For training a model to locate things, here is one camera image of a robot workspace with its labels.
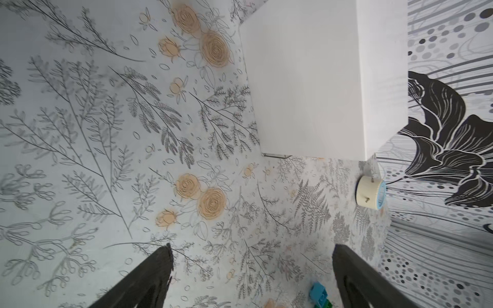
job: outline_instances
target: leaf print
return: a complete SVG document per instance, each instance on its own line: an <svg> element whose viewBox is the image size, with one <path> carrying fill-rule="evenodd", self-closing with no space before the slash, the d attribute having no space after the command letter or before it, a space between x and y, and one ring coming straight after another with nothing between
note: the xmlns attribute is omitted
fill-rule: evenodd
<svg viewBox="0 0 493 308"><path fill-rule="evenodd" d="M366 260L372 260L375 255L375 240L373 239L373 228L368 227L366 235L361 241L361 255Z"/></svg>
<svg viewBox="0 0 493 308"><path fill-rule="evenodd" d="M0 105L12 105L14 99L21 95L17 82L10 81L12 69L0 59Z"/></svg>
<svg viewBox="0 0 493 308"><path fill-rule="evenodd" d="M409 124L399 132L416 143L406 177L458 186L455 193L444 194L448 196L446 205L490 206L493 178L488 174L493 168L489 159L493 122L475 114L463 120L462 97L424 74L409 72L409 96L422 108L425 122L410 117Z"/></svg>
<svg viewBox="0 0 493 308"><path fill-rule="evenodd" d="M336 244L345 244L349 241L351 231L349 230L349 224L346 224L344 216L341 212L336 214L334 222L332 223L332 231L334 231L334 242Z"/></svg>
<svg viewBox="0 0 493 308"><path fill-rule="evenodd" d="M303 180L298 184L298 194L293 202L298 202L294 216L300 211L301 226L307 228L309 233L319 230L331 217L329 205L320 188L321 182L315 186L308 185L308 181L303 184Z"/></svg>
<svg viewBox="0 0 493 308"><path fill-rule="evenodd" d="M304 277L301 268L296 265L296 261L289 255L279 256L278 268L281 273L284 273L284 276L288 281L294 279L294 281L298 282Z"/></svg>

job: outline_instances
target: fern print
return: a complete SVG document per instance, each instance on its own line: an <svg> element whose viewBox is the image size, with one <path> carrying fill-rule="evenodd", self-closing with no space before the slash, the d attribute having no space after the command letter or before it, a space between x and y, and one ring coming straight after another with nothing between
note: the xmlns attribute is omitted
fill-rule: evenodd
<svg viewBox="0 0 493 308"><path fill-rule="evenodd" d="M200 104L199 116L206 131L210 131L209 149L218 159L228 159L235 153L251 151L252 145L259 145L257 124L253 121L245 126L242 112L246 108L246 96L250 95L248 86L238 86L224 90L222 86L204 101L196 96Z"/></svg>
<svg viewBox="0 0 493 308"><path fill-rule="evenodd" d="M14 99L21 95L21 88L17 82L9 79L12 73L12 69L0 59L0 105L12 105Z"/></svg>
<svg viewBox="0 0 493 308"><path fill-rule="evenodd" d="M306 292L300 291L296 294L296 297L291 302L291 306L293 308L303 308L306 307L306 303L308 301L308 295Z"/></svg>
<svg viewBox="0 0 493 308"><path fill-rule="evenodd" d="M349 224L346 224L344 216L341 212L336 214L334 222L332 223L332 230L334 231L334 243L345 244L349 241L351 231L349 230Z"/></svg>
<svg viewBox="0 0 493 308"><path fill-rule="evenodd" d="M307 228L309 233L320 230L323 224L330 219L329 205L325 199L321 182L315 186L308 185L308 181L301 181L298 185L298 194L294 202L298 202L294 215L301 213L301 226Z"/></svg>
<svg viewBox="0 0 493 308"><path fill-rule="evenodd" d="M368 227L366 235L361 241L361 255L366 260L373 260L375 256L375 239L373 238L373 228Z"/></svg>
<svg viewBox="0 0 493 308"><path fill-rule="evenodd" d="M366 230L370 224L370 213L368 211L369 209L367 207L359 205L354 208L354 221L356 222L356 228L360 234Z"/></svg>
<svg viewBox="0 0 493 308"><path fill-rule="evenodd" d="M147 80L147 77L132 68L124 67L123 73L118 73L111 69L122 80L121 85L128 85L133 95L127 98L130 114L139 120L144 129L150 133L152 131L161 134L161 143L166 152L178 155L180 162L189 168L195 163L193 158L193 144L185 137L178 138L174 130L181 131L181 114L161 102L159 95L161 92Z"/></svg>

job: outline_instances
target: gray dot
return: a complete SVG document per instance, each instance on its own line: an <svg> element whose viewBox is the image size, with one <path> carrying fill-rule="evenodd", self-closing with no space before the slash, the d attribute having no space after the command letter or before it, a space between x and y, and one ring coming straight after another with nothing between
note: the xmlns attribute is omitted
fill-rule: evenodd
<svg viewBox="0 0 493 308"><path fill-rule="evenodd" d="M464 17L464 21L472 20L474 17L476 17L475 13L469 13Z"/></svg>
<svg viewBox="0 0 493 308"><path fill-rule="evenodd" d="M484 30L488 29L489 26L489 23L480 23L474 28L474 31L483 32Z"/></svg>

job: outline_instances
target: branch print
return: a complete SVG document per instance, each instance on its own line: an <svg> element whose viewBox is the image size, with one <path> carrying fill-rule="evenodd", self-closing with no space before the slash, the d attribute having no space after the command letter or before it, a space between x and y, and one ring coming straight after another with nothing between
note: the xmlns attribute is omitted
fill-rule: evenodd
<svg viewBox="0 0 493 308"><path fill-rule="evenodd" d="M165 103L162 103L159 95L161 92L151 84L147 77L138 73L132 68L125 67L124 73L115 72L133 92L133 96L127 98L129 110L133 117L139 116L142 126L147 132L155 131L161 134L161 143L166 152L178 155L182 164L189 168L195 163L193 158L193 145L185 137L178 138L172 129L181 131L179 124L181 114ZM153 103L146 96L152 97ZM163 127L156 122L156 118L161 120Z"/></svg>
<svg viewBox="0 0 493 308"><path fill-rule="evenodd" d="M264 207L264 222L265 224L269 224L271 221L274 221L275 227L274 227L274 233L276 235L279 234L279 228L282 227L284 231L287 232L288 235L298 235L300 234L301 231L301 226L296 225L294 227L289 227L288 225L292 223L293 219L292 218L285 218L286 216L286 210L283 209L281 212L275 212L272 209L269 210L269 207L274 207L278 202L279 199L267 199L266 197L263 197L260 194L260 187L258 186L257 182L257 191L258 195L260 197L260 200L262 201L262 205Z"/></svg>
<svg viewBox="0 0 493 308"><path fill-rule="evenodd" d="M147 242L125 242L109 245L106 248L110 248L118 245L132 245L136 251L143 253L146 256L150 256L157 248L165 246L167 243L171 244L171 249L174 252L174 258L178 260L182 258L184 263L185 273L191 274L195 269L198 271L202 281L207 281L213 276L212 267L207 265L207 259L201 256L190 257L187 252L192 248L195 243L184 242L181 245L175 245L176 233L164 232L163 234L151 235L150 241Z"/></svg>
<svg viewBox="0 0 493 308"><path fill-rule="evenodd" d="M247 95L250 95L248 86L235 86L227 90L222 86L217 87L214 94L205 102L192 94L201 107L199 115L202 125L206 131L211 132L209 149L214 151L220 160L228 159L233 155L235 147L243 153L246 150L251 151L249 143L260 144L257 124L255 122L247 126L243 124L242 112L246 108Z"/></svg>
<svg viewBox="0 0 493 308"><path fill-rule="evenodd" d="M5 6L22 17L41 15L50 26L46 38L68 48L70 51L76 47L82 47L85 53L93 55L95 50L104 50L123 59L142 62L119 54L113 43L103 38L102 34L96 30L96 22L89 17L89 9L87 8L83 7L81 15L78 17L83 22L81 31L50 0L11 0L1 3L0 6Z"/></svg>
<svg viewBox="0 0 493 308"><path fill-rule="evenodd" d="M86 273L96 269L94 267L96 261L89 260L82 248L76 246L82 246L86 241L94 239L92 234L98 228L87 229L86 224L82 223L58 239L33 239L33 235L46 224L61 227L72 220L72 217L68 216L70 210L60 209L64 205L63 201L55 203L48 217L38 221L0 226L0 240L7 240L17 246L30 246L29 253L24 259L12 259L5 264L6 269L2 272L2 276L15 273L11 281L12 285L19 284L24 277L38 279L41 275L40 270L45 268L38 265L39 261L59 260L51 278L37 288L44 289L46 296L55 292L57 285L65 288L70 280L70 274L77 272L79 277L84 277Z"/></svg>
<svg viewBox="0 0 493 308"><path fill-rule="evenodd" d="M52 201L53 191L45 190L52 187L52 183L31 183L33 180L45 178L43 170L31 171L31 165L16 165L17 174L7 173L0 180L0 201L13 203L16 207L27 210L36 197Z"/></svg>
<svg viewBox="0 0 493 308"><path fill-rule="evenodd" d="M274 257L275 249L281 246L278 240L261 239L253 245L243 240L240 276L236 288L238 298L262 296L272 290L275 270L268 270L267 265Z"/></svg>
<svg viewBox="0 0 493 308"><path fill-rule="evenodd" d="M70 194L77 196L77 208L84 218L104 221L117 216L130 234L114 196L116 188L130 180L126 174L132 171L132 153L114 141L123 123L116 96L107 94L93 62L55 61L55 68L50 69L37 57L31 58L30 65L34 72L31 81L42 84L42 92L61 98L67 109L41 107L30 121L25 112L15 111L11 116L14 122L0 121L0 129L7 132L2 137L15 139L5 146L22 145L21 153L34 155L35 159L50 157L54 165L71 169L71 173L62 175L62 182ZM117 149L119 160L113 155Z"/></svg>

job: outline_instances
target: floral wallpaper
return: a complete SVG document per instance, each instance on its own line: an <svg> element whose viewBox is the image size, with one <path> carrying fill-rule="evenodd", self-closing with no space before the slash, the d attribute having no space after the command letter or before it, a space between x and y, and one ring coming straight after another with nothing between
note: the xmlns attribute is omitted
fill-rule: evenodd
<svg viewBox="0 0 493 308"><path fill-rule="evenodd" d="M376 267L368 162L260 153L238 26L262 4L0 2L0 294L85 308L159 246L166 307L341 307L331 254Z"/></svg>
<svg viewBox="0 0 493 308"><path fill-rule="evenodd" d="M409 124L377 153L389 209L491 245L492 2L408 7Z"/></svg>

